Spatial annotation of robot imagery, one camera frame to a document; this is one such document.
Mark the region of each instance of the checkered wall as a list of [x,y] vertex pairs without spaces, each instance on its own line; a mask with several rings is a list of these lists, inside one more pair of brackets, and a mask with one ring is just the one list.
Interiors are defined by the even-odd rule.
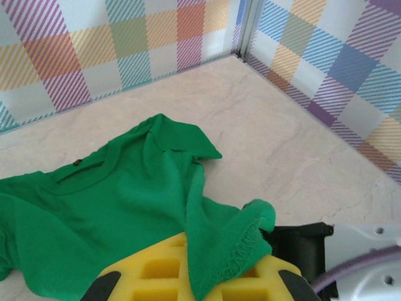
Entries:
[[0,132],[236,51],[245,4],[0,2]]
[[271,0],[247,62],[401,184],[401,0]]

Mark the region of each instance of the yellow sponge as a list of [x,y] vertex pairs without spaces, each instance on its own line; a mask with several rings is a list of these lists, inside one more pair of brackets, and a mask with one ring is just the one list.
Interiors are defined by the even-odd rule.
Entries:
[[[218,285],[205,301],[294,300],[278,274],[280,270],[301,275],[294,265],[268,255],[242,277]],[[184,233],[116,262],[99,276],[114,271],[121,277],[108,301],[195,300],[189,285]]]

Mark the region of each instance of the green fabric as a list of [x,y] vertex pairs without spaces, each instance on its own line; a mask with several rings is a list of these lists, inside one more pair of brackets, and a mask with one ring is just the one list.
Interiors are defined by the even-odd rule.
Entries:
[[185,231],[202,300],[271,252],[258,228],[275,220],[261,200],[239,210],[202,196],[198,160],[219,158],[198,127],[156,115],[77,166],[0,180],[0,280],[17,268],[32,292],[78,300],[105,267]]

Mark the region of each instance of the black plastic part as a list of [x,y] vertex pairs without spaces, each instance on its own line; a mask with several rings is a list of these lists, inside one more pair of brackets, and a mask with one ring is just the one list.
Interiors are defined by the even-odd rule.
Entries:
[[97,278],[81,301],[107,301],[120,277],[120,272],[110,272]]
[[[297,266],[308,282],[326,272],[325,237],[334,233],[332,226],[325,223],[277,226],[271,233],[261,232],[273,247],[273,255]],[[325,288],[319,296],[322,301],[338,298],[336,283]]]
[[321,301],[305,278],[286,270],[278,273],[294,301]]

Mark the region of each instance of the marble floor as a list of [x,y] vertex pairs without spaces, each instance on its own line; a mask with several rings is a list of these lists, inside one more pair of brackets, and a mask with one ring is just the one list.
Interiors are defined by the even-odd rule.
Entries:
[[[70,164],[160,112],[199,125],[223,154],[204,163],[218,202],[265,199],[280,225],[401,221],[401,186],[235,57],[0,135],[0,178]],[[13,272],[0,300],[49,299]]]

